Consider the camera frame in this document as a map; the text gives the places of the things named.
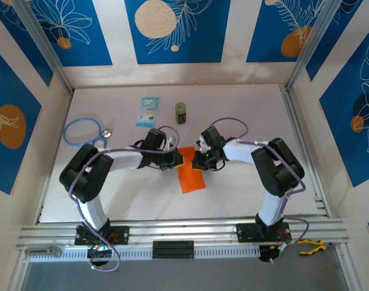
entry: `blue packet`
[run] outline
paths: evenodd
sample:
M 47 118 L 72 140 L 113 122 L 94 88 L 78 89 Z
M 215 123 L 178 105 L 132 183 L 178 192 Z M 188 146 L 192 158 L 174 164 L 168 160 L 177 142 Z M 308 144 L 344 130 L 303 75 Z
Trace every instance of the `blue packet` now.
M 142 97 L 137 126 L 155 127 L 159 100 L 160 97 Z

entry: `small bottle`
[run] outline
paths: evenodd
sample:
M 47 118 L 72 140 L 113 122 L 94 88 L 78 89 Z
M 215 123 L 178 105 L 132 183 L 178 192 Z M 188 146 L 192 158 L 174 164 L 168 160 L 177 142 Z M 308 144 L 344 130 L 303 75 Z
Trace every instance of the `small bottle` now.
M 176 112 L 176 122 L 178 124 L 185 123 L 187 116 L 186 116 L 185 104 L 183 102 L 179 102 L 175 105 L 175 112 Z

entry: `orange paper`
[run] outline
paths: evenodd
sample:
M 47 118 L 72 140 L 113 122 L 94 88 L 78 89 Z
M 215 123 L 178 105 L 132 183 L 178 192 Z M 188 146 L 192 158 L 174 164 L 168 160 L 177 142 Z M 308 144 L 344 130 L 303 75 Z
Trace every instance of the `orange paper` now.
M 192 159 L 195 157 L 194 147 L 184 147 L 178 150 L 183 156 L 184 164 L 178 167 L 178 176 L 183 194 L 205 189 L 206 184 L 203 180 L 203 174 L 200 170 L 192 169 Z

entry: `white floor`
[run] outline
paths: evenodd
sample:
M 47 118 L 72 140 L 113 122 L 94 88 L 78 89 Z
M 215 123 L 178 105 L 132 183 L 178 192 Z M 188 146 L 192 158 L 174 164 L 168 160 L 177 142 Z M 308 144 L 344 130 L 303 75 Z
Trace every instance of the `white floor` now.
M 280 137 L 302 163 L 277 84 L 78 89 L 67 123 L 76 118 L 95 118 L 103 129 L 113 132 L 108 139 L 109 147 L 128 146 L 145 138 L 149 130 L 135 126 L 143 96 L 160 97 L 156 126 L 174 126 L 181 138 L 179 147 L 196 147 L 195 142 L 202 131 L 214 120 L 229 116 L 240 118 L 249 125 L 249 133 L 243 140 L 268 141 Z M 187 122 L 184 125 L 175 123 L 177 102 L 187 105 Z M 216 127 L 225 138 L 238 136 L 244 131 L 244 127 L 234 121 L 222 121 Z M 94 137 L 97 131 L 93 123 L 82 122 L 71 126 L 68 136 L 74 136 L 73 140 L 78 141 Z M 80 220 L 59 183 L 60 173 L 78 149 L 61 141 L 41 222 Z M 164 172 L 153 169 L 118 170 L 109 174 L 100 197 L 111 220 L 254 216 L 261 208 L 265 189 L 255 166 L 228 162 L 220 172 L 203 172 L 203 176 L 206 189 L 183 194 L 175 169 Z M 304 182 L 307 191 L 293 196 L 288 202 L 286 214 L 317 214 L 311 180 L 306 176 Z

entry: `beige circle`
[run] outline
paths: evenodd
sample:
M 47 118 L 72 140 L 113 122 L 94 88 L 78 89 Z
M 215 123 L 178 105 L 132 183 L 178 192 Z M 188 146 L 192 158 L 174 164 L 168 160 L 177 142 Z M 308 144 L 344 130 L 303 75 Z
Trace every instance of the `beige circle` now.
M 176 27 L 176 16 L 171 7 L 161 0 L 145 1 L 136 11 L 137 29 L 147 38 L 163 38 Z
M 179 47 L 177 45 L 171 46 L 171 51 L 177 52 L 179 50 Z
M 11 0 L 1 0 L 1 2 L 2 3 L 5 3 L 5 4 L 9 5 L 9 6 L 13 6 L 13 3 L 11 2 Z
M 265 4 L 266 5 L 275 5 L 275 3 L 277 3 L 278 0 L 265 0 Z

